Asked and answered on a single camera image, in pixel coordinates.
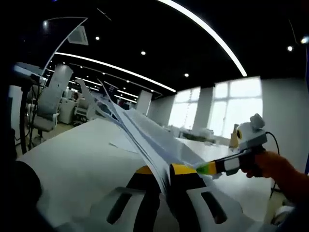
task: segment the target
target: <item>black ceiling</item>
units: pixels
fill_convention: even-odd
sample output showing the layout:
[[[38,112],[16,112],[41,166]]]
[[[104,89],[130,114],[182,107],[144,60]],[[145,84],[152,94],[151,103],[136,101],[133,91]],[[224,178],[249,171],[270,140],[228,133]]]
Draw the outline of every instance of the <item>black ceiling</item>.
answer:
[[[308,5],[302,1],[293,1],[291,4],[214,4],[203,0],[176,2],[202,18],[221,36],[248,76],[304,77],[306,53],[305,46],[299,41],[308,33],[309,19]],[[216,82],[242,78],[231,58],[206,31],[159,1],[105,0],[84,4],[84,9],[74,6],[77,4],[54,2],[52,10],[44,17],[88,17],[83,26],[89,45],[65,41],[58,52],[103,61],[177,91],[195,86],[209,87]],[[287,51],[290,45],[294,47],[292,52]],[[141,51],[145,51],[146,55],[142,56]],[[58,62],[71,64],[74,76],[89,76],[89,80],[95,82],[96,78],[100,78],[120,88],[126,87],[132,94],[138,95],[141,88],[125,80],[163,95],[173,94],[136,76],[93,62],[55,55],[50,65],[53,67]],[[101,72],[124,80],[102,75]]]

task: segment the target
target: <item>ceiling light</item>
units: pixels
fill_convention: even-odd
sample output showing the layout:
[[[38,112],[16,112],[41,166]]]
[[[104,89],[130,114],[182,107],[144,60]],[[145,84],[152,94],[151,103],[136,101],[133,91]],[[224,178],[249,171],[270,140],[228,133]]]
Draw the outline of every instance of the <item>ceiling light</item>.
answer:
[[[95,91],[98,91],[98,89],[96,89],[96,88],[92,88],[92,87],[89,87],[90,89],[93,89],[93,90],[95,90]]]
[[[120,97],[120,96],[118,96],[118,95],[115,95],[115,97],[118,97],[118,98],[121,98],[121,99],[130,101],[130,102],[136,103],[136,101],[130,100],[130,99],[128,99],[128,98]]]
[[[86,81],[86,82],[89,82],[89,83],[92,83],[92,84],[95,84],[95,85],[98,85],[98,86],[102,86],[101,84],[93,82],[93,81],[88,81],[88,80],[85,80],[85,79],[82,79],[82,80]]]
[[[161,87],[163,87],[163,88],[166,88],[166,89],[168,89],[168,90],[170,90],[170,91],[172,91],[172,92],[176,92],[176,90],[174,90],[174,89],[172,89],[172,88],[170,88],[170,87],[168,87],[168,86],[166,86],[166,85],[164,85],[164,84],[161,84],[161,83],[159,83],[159,82],[157,82],[157,81],[154,81],[154,80],[152,80],[152,79],[150,79],[150,78],[147,78],[147,77],[145,77],[145,76],[139,75],[139,74],[137,74],[137,73],[131,72],[131,71],[129,71],[129,70],[126,70],[126,69],[123,69],[123,68],[120,68],[120,67],[117,67],[117,66],[108,64],[108,63],[104,63],[104,62],[102,62],[102,61],[98,61],[98,60],[90,59],[90,58],[86,58],[86,57],[81,57],[81,56],[77,56],[77,55],[73,55],[73,54],[68,54],[68,53],[55,52],[55,54],[57,54],[57,55],[63,55],[63,56],[68,56],[68,57],[79,58],[79,59],[84,59],[84,60],[88,60],[88,61],[91,61],[91,62],[94,62],[94,63],[97,63],[97,64],[105,65],[105,66],[108,66],[108,67],[110,67],[110,68],[117,69],[117,70],[123,71],[123,72],[125,72],[125,73],[131,74],[131,75],[134,75],[134,76],[137,76],[137,77],[139,77],[139,78],[141,78],[141,79],[144,79],[144,80],[149,81],[149,82],[151,82],[151,83],[154,83],[154,84],[156,84],[156,85],[158,85],[158,86],[161,86]]]
[[[210,27],[207,23],[205,23],[202,19],[197,17],[195,14],[193,14],[191,11],[187,10],[183,6],[171,1],[171,0],[158,0],[175,10],[183,13],[188,18],[192,19],[194,22],[196,22],[200,27],[202,27],[206,32],[208,32],[209,35],[211,35],[215,41],[224,49],[224,51],[230,56],[232,61],[235,63],[239,71],[243,76],[247,76],[246,71],[244,70],[243,66],[241,65],[240,61],[237,59],[235,54],[232,52],[232,50],[227,46],[227,44],[221,39],[221,37]]]
[[[302,44],[307,44],[309,42],[309,36],[304,36],[301,41]]]
[[[127,92],[124,92],[124,91],[121,91],[121,90],[117,90],[118,92],[120,93],[124,93],[124,94],[127,94],[129,96],[132,96],[132,97],[135,97],[135,98],[138,98],[138,96],[134,95],[134,94],[131,94],[131,93],[127,93]]]

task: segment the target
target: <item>floor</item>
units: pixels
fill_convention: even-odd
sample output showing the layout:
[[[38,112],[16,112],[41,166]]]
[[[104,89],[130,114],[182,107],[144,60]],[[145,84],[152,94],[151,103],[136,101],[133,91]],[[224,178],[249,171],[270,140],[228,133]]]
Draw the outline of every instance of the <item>floor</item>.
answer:
[[[72,125],[66,125],[66,124],[63,124],[63,123],[58,123],[56,128],[54,130],[52,130],[51,132],[48,132],[48,133],[44,132],[43,137],[44,137],[44,139],[48,140],[48,139],[51,139],[51,138],[65,132],[65,131],[68,131],[72,128],[73,128]],[[36,136],[37,136],[37,130],[35,129],[33,131],[33,138],[36,137]],[[22,155],[20,145],[16,146],[16,151],[17,151],[18,157]],[[271,199],[268,202],[267,213],[266,213],[265,220],[264,220],[265,223],[271,222],[276,210],[280,206],[282,206],[282,202],[283,202],[284,199],[285,199],[285,197],[282,193],[278,193],[278,192],[273,193],[273,196],[271,197]]]

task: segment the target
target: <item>curved light strip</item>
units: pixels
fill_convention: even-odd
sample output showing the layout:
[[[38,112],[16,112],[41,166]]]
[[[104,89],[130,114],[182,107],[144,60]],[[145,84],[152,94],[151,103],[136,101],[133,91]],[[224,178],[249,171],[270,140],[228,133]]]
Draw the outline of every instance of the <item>curved light strip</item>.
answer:
[[[137,74],[137,73],[135,73],[135,72],[131,72],[131,71],[129,71],[129,70],[126,70],[126,69],[123,69],[123,68],[119,68],[119,67],[117,67],[117,66],[114,66],[114,65],[111,65],[111,64],[102,62],[102,61],[98,61],[98,60],[95,60],[95,59],[90,59],[90,58],[87,58],[87,57],[81,57],[81,56],[77,56],[77,55],[73,55],[73,54],[62,53],[62,52],[56,52],[55,54],[57,54],[57,55],[63,55],[63,56],[68,56],[68,57],[79,58],[79,59],[84,59],[84,60],[88,60],[88,61],[91,61],[91,62],[94,62],[94,63],[97,63],[97,64],[102,64],[102,65],[105,65],[105,66],[107,66],[107,67],[110,67],[110,68],[113,68],[113,69],[117,69],[117,70],[123,71],[123,72],[125,72],[125,73],[131,74],[131,75],[134,75],[134,76],[137,76],[137,77],[139,77],[139,78],[141,78],[141,79],[144,79],[144,80],[149,81],[149,82],[151,82],[151,83],[154,83],[154,84],[156,84],[156,85],[158,85],[158,86],[161,86],[161,87],[163,87],[163,88],[166,88],[166,89],[168,89],[168,90],[170,90],[170,91],[172,91],[172,92],[176,92],[176,90],[174,90],[174,89],[172,89],[172,88],[170,88],[170,87],[168,87],[168,86],[165,86],[164,84],[161,84],[161,83],[159,83],[159,82],[156,82],[156,81],[154,81],[154,80],[152,80],[152,79],[149,79],[149,78],[147,78],[147,77],[145,77],[145,76],[139,75],[139,74]]]
[[[121,92],[121,93],[124,93],[124,94],[127,94],[129,96],[132,96],[132,97],[135,97],[135,98],[139,98],[138,96],[134,95],[134,94],[131,94],[131,93],[127,93],[127,92],[124,92],[124,91],[121,91],[121,90],[117,90],[118,92]]]
[[[221,37],[210,26],[207,25],[207,23],[205,23],[202,19],[197,17],[194,13],[187,10],[183,6],[175,3],[174,1],[171,1],[171,0],[158,0],[158,1],[160,1],[164,4],[166,4],[166,5],[174,8],[175,10],[183,13],[185,16],[192,19],[200,27],[202,27],[205,31],[207,31],[208,34],[211,35],[215,39],[215,41],[217,41],[217,43],[224,49],[224,51],[231,57],[232,61],[236,64],[236,66],[239,69],[239,71],[241,72],[241,74],[243,76],[247,76],[246,71],[244,70],[243,66],[241,65],[240,61],[237,59],[235,54],[232,52],[232,50],[227,46],[227,44],[223,41],[223,39],[221,39]]]

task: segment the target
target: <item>window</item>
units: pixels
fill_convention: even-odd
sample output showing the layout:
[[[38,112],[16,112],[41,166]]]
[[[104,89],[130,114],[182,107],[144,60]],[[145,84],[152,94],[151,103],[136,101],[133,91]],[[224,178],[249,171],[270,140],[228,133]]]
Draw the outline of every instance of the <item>window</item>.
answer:
[[[200,90],[201,88],[197,87],[177,93],[170,113],[169,125],[192,129]]]
[[[256,113],[263,116],[260,77],[218,83],[213,92],[208,127],[214,135],[230,138],[234,124],[249,122]]]

